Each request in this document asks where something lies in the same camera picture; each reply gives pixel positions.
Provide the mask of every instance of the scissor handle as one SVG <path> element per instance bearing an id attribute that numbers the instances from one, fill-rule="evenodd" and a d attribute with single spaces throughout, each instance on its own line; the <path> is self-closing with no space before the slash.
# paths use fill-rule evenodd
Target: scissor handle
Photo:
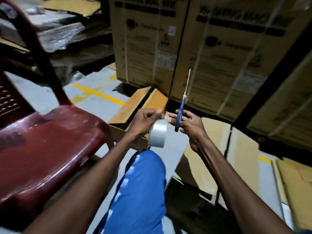
<path id="1" fill-rule="evenodd" d="M 174 131 L 178 132 L 179 131 L 179 127 L 180 127 L 180 120 L 183 114 L 183 109 L 184 109 L 184 100 L 185 98 L 183 98 L 182 102 L 181 102 L 181 106 L 179 108 L 179 111 L 177 113 L 177 121 L 176 121 L 176 125 L 174 127 Z"/>

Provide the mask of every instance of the yellow floor line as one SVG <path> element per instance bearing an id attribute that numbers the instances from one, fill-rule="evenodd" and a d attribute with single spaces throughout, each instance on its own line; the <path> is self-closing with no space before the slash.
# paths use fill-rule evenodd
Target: yellow floor line
<path id="1" fill-rule="evenodd" d="M 268 164 L 271 164 L 271 162 L 272 162 L 271 159 L 269 159 L 269 158 L 267 158 L 267 157 L 265 157 L 265 156 L 262 156 L 262 155 L 259 155 L 259 156 L 258 156 L 258 159 L 259 159 L 260 161 L 266 162 L 266 163 L 268 163 Z"/>
<path id="2" fill-rule="evenodd" d="M 105 98 L 105 99 L 107 99 L 107 100 L 109 100 L 111 102 L 114 102 L 116 104 L 119 104 L 119 105 L 122 105 L 122 106 L 125 104 L 125 102 L 123 102 L 123 101 L 120 101 L 120 100 L 118 100 L 116 98 L 113 98 L 113 97 L 111 97 L 111 96 L 109 96 L 107 94 L 103 94 L 103 93 L 97 92 L 97 91 L 95 91 L 93 89 L 90 89 L 88 87 L 85 87 L 85 86 L 82 86 L 82 85 L 78 85 L 78 84 L 72 84 L 72 86 L 74 86 L 74 87 L 76 87 L 76 88 L 78 88 L 80 90 L 87 91 L 87 92 L 89 92 L 91 94 L 94 94 L 96 96 L 99 96 L 101 98 Z"/>

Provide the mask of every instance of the gray floor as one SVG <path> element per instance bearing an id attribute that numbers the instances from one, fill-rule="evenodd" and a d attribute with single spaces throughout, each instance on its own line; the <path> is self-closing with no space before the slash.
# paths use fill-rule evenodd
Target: gray floor
<path id="1" fill-rule="evenodd" d="M 58 102 L 48 87 L 41 87 L 33 82 L 25 80 L 19 76 L 8 73 L 9 78 L 22 93 L 22 95 L 29 101 L 29 103 L 40 113 L 47 113 L 51 109 L 58 106 Z M 76 102 L 76 106 L 84 109 L 92 114 L 95 114 L 104 121 L 109 121 L 113 115 L 121 108 L 121 105 L 116 104 L 112 100 L 108 100 L 105 97 L 100 97 L 95 94 L 90 94 L 88 91 L 81 90 L 75 86 L 75 84 L 87 87 L 89 89 L 96 90 L 102 94 L 108 95 L 115 99 L 126 102 L 129 97 L 119 93 L 116 88 L 121 84 L 119 80 L 116 80 L 115 71 L 107 67 L 103 68 L 99 72 L 94 72 L 83 77 L 74 84 L 65 86 L 65 92 L 68 97 Z M 174 128 L 168 125 L 166 142 L 163 149 L 152 148 L 163 160 L 166 166 L 166 179 L 170 180 L 173 175 L 177 164 L 179 163 L 181 156 L 184 152 L 186 145 L 188 144 L 188 138 L 181 132 L 174 132 Z M 103 157 L 108 151 L 106 145 L 102 146 L 96 153 L 97 156 Z M 118 181 L 123 176 L 125 166 L 130 157 L 135 153 L 134 149 L 130 149 L 123 161 L 120 164 L 118 171 L 118 178 L 113 185 L 113 188 L 108 193 L 107 197 L 101 204 L 94 220 L 92 221 L 87 233 L 91 234 L 96 225 L 105 214 L 108 209 L 109 203 L 114 194 Z M 277 189 L 275 186 L 275 180 L 272 168 L 269 164 L 259 162 L 260 166 L 260 185 L 261 185 L 261 198 L 279 215 L 281 216 L 280 204 L 277 195 Z M 165 234 L 174 234 L 172 222 L 165 217 L 163 219 L 163 230 Z M 0 233 L 10 233 L 8 230 L 0 228 Z"/>

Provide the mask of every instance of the blue scissors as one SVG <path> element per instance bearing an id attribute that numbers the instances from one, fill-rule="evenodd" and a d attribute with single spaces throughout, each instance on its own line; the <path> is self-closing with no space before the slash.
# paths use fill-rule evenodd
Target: blue scissors
<path id="1" fill-rule="evenodd" d="M 189 77 L 188 77 L 188 80 L 190 78 L 190 74 L 191 74 L 191 68 L 189 70 Z M 181 121 L 181 117 L 183 115 L 183 109 L 184 109 L 184 104 L 185 104 L 185 99 L 186 99 L 186 90 L 188 89 L 188 81 L 186 83 L 186 88 L 185 88 L 185 92 L 184 92 L 184 95 L 183 95 L 183 99 L 182 99 L 182 102 L 181 102 L 181 105 L 180 105 L 180 108 L 179 108 L 179 111 L 177 113 L 177 121 L 176 121 L 176 125 L 175 125 L 175 128 L 174 128 L 174 131 L 175 132 L 178 132 L 179 131 L 179 127 L 180 127 L 180 121 Z"/>

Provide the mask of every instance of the tape roll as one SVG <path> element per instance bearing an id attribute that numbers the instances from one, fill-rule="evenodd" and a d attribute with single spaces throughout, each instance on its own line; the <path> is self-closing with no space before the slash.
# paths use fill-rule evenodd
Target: tape roll
<path id="1" fill-rule="evenodd" d="M 167 132 L 167 121 L 164 119 L 154 122 L 150 129 L 148 146 L 163 148 Z"/>

